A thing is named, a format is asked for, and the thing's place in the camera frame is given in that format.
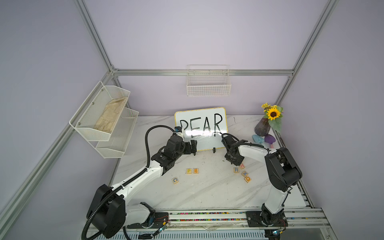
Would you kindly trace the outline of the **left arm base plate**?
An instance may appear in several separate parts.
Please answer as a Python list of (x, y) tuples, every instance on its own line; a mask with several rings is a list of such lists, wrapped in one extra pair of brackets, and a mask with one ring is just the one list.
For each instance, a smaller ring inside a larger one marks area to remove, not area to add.
[(143, 223), (136, 223), (128, 225), (128, 229), (159, 229), (169, 220), (168, 212), (155, 212), (149, 215), (149, 217)]

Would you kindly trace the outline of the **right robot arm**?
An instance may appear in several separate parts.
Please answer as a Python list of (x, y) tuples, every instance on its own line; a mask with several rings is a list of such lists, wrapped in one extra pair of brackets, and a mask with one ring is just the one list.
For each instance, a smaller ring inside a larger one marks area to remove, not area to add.
[(268, 149), (260, 144), (239, 140), (228, 133), (222, 134), (222, 143), (227, 150), (226, 160), (237, 167), (245, 158), (265, 162), (272, 187), (262, 209), (270, 215), (279, 214), (290, 189), (303, 176), (290, 151), (287, 148)]

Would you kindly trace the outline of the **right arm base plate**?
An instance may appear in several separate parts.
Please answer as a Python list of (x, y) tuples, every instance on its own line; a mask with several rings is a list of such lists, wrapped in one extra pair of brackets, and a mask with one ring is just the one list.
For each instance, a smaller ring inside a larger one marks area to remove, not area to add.
[(246, 219), (249, 227), (287, 227), (284, 211), (270, 214), (268, 211), (247, 211)]

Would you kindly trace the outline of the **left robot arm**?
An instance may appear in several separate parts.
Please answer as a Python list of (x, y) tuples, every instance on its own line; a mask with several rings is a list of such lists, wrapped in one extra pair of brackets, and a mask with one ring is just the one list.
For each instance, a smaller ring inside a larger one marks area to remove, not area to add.
[(195, 155), (198, 144), (196, 140), (185, 141), (182, 127), (167, 127), (172, 131), (171, 137), (151, 156), (149, 134), (157, 128), (159, 126), (153, 126), (145, 134), (145, 167), (116, 185), (102, 185), (97, 189), (81, 233), (83, 240), (94, 240), (100, 235), (111, 238), (127, 225), (144, 224), (148, 228), (155, 221), (156, 211), (147, 203), (131, 206), (129, 202), (141, 189), (173, 168), (182, 155)]

